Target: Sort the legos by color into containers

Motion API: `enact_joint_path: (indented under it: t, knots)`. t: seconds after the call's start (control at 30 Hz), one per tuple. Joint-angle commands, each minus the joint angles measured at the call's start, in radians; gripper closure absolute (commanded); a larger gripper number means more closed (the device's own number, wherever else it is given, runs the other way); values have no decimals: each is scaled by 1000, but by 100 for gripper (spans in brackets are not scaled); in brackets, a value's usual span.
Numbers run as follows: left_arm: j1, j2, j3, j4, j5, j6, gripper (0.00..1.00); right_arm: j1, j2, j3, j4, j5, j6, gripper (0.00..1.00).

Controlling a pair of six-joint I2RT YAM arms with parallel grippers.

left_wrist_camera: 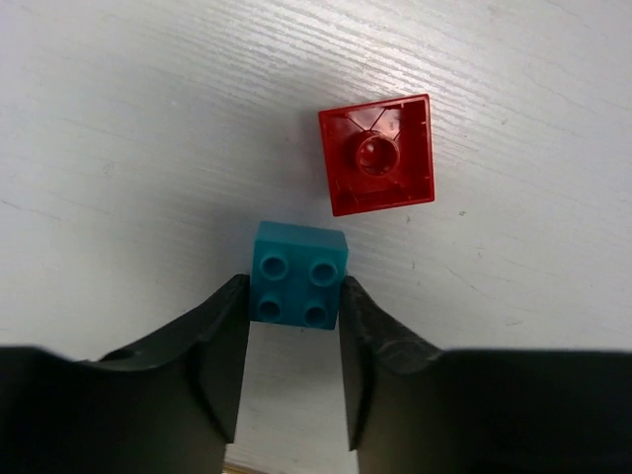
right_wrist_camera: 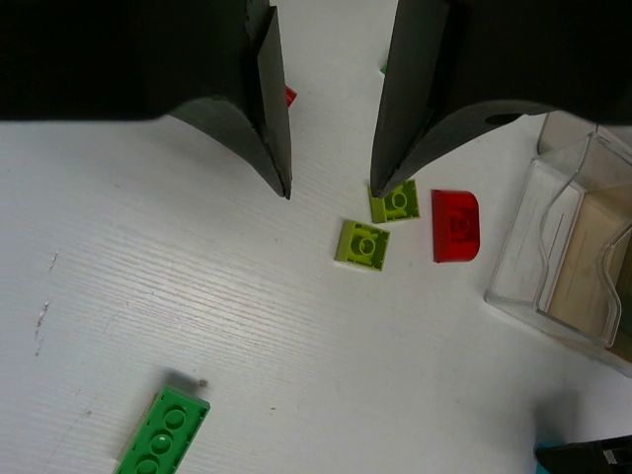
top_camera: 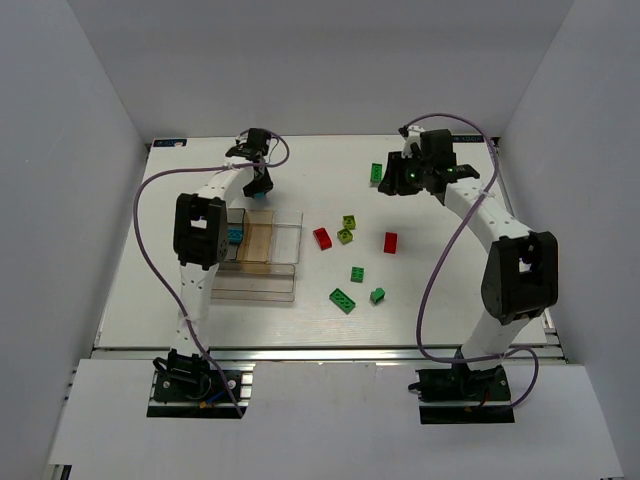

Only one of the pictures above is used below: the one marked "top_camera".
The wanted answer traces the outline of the long cyan lego brick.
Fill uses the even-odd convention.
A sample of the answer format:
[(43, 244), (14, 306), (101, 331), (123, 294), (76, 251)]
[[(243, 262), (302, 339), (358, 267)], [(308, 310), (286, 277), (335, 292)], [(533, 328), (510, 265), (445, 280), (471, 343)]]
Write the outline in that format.
[(244, 239), (244, 232), (239, 228), (230, 228), (228, 230), (228, 239), (231, 245), (240, 245)]

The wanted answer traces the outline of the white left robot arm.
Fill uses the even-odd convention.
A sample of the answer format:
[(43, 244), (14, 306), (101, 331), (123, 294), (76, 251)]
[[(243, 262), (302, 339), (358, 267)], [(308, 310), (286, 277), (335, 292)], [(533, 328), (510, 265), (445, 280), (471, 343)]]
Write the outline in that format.
[(241, 195), (251, 198), (273, 189), (265, 163), (273, 138), (267, 130), (249, 129), (226, 153), (229, 159), (249, 162), (249, 167), (216, 172), (203, 187), (176, 201), (173, 249), (182, 307), (171, 349), (179, 355), (198, 357), (209, 347), (206, 324), (213, 281), (230, 247), (228, 207)]

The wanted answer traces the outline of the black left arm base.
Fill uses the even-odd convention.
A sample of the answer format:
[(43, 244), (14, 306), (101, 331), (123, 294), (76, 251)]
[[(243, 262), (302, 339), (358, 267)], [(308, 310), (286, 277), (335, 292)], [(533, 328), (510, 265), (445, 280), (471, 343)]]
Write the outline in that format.
[(205, 358), (179, 355), (175, 349), (152, 364), (148, 418), (238, 420), (246, 412), (252, 382), (248, 371), (224, 370), (221, 376)]

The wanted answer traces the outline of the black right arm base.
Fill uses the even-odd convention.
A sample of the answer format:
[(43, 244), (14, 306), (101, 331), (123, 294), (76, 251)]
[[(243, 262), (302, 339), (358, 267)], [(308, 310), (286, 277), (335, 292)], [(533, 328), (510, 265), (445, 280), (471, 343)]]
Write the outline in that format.
[(408, 391), (419, 399), (423, 425), (509, 424), (515, 421), (512, 394), (501, 354), (466, 359), (423, 354), (433, 363), (418, 369)]

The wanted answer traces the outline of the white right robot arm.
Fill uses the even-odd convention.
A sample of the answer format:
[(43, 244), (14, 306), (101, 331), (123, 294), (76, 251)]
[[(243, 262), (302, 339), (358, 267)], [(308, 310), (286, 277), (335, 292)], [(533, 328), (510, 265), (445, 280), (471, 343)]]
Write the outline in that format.
[(517, 220), (473, 167), (458, 163), (450, 131), (411, 125), (400, 134), (404, 146), (389, 153), (378, 190), (388, 196), (428, 192), (487, 252), (480, 289), (484, 312), (455, 361), (472, 372), (492, 370), (529, 321), (558, 300), (557, 239)]

